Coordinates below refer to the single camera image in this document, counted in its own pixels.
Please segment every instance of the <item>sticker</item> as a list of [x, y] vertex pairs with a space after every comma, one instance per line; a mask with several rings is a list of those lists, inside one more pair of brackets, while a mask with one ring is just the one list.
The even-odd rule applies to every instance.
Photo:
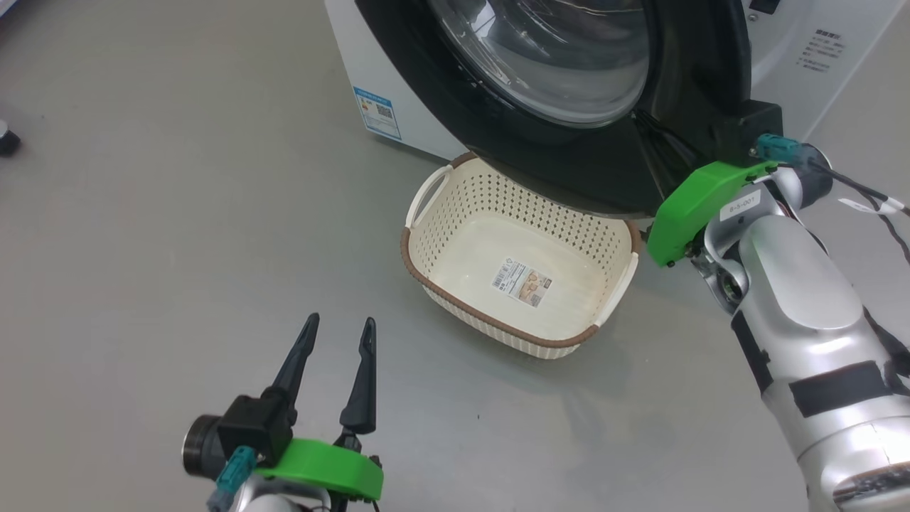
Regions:
[[360, 115], [367, 129], [380, 135], [401, 140], [398, 130], [398, 121], [395, 119], [395, 109], [392, 102], [381, 96], [376, 96], [359, 87], [354, 87], [354, 96], [360, 105]]
[[553, 280], [540, 271], [512, 258], [506, 258], [493, 280], [493, 288], [535, 308], [552, 284]]
[[874, 213], [875, 215], [891, 215], [892, 213], [897, 213], [898, 211], [901, 210], [901, 208], [897, 208], [895, 205], [889, 204], [891, 198], [888, 198], [888, 199], [889, 199], [889, 201], [883, 202], [882, 206], [878, 210], [873, 210], [873, 209], [869, 208], [868, 206], [864, 206], [854, 200], [849, 200], [847, 198], [841, 198], [841, 199], [839, 199], [839, 201], [841, 201], [843, 204], [849, 206], [850, 208], [853, 208], [854, 210], [859, 210], [862, 213]]
[[721, 222], [755, 208], [760, 202], [762, 202], [762, 191], [756, 190], [747, 196], [742, 196], [738, 200], [727, 203], [726, 206], [721, 208]]
[[846, 48], [840, 34], [816, 29], [800, 51], [796, 65], [816, 73], [827, 73]]

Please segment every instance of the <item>teal connector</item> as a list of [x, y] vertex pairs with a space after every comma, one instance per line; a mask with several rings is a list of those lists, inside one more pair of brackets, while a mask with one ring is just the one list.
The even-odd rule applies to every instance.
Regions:
[[805, 159], [805, 149], [800, 141], [770, 133], [759, 136], [755, 151], [759, 159], [771, 162], [799, 165]]
[[234, 495], [256, 468], [256, 451], [239, 446], [215, 480], [216, 489], [206, 500], [208, 512], [228, 512], [234, 505]]

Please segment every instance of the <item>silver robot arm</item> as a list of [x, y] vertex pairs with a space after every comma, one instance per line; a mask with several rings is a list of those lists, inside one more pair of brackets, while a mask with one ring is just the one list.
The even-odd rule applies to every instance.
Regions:
[[796, 173], [779, 169], [740, 197], [750, 195], [754, 205], [742, 214], [714, 218], [693, 263], [733, 316], [762, 400], [803, 471], [810, 509], [910, 510], [905, 366], [796, 216], [804, 202]]

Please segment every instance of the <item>gray floor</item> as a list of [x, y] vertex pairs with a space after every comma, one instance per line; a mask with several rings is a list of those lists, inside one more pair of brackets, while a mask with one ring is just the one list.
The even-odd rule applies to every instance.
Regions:
[[[896, 24], [816, 142], [907, 197]], [[0, 162], [3, 510], [202, 510], [189, 423], [267, 384], [313, 311], [297, 435], [338, 433], [375, 316], [364, 443], [387, 512], [804, 509], [686, 266], [645, 262], [602, 332], [550, 363], [424, 295], [398, 243], [437, 162], [363, 129], [319, 2], [21, 0], [0, 20], [0, 116], [25, 140]], [[910, 339], [910, 271], [880, 222], [830, 201], [807, 219]]]

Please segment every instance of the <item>black tape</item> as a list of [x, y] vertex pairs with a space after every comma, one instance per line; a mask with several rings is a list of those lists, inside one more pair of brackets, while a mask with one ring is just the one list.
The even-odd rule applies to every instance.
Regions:
[[768, 352], [758, 347], [758, 343], [755, 342], [755, 336], [752, 336], [752, 330], [749, 329], [749, 324], [746, 323], [743, 312], [738, 312], [733, 316], [730, 327], [736, 333], [736, 338], [740, 342], [740, 348], [743, 349], [749, 368], [752, 369], [752, 376], [755, 377], [755, 383], [758, 384], [759, 391], [764, 393], [764, 390], [768, 389], [768, 386], [774, 382], [771, 371], [768, 370], [768, 363], [771, 362]]
[[850, 364], [796, 381], [790, 384], [790, 391], [805, 418], [894, 394], [875, 361]]

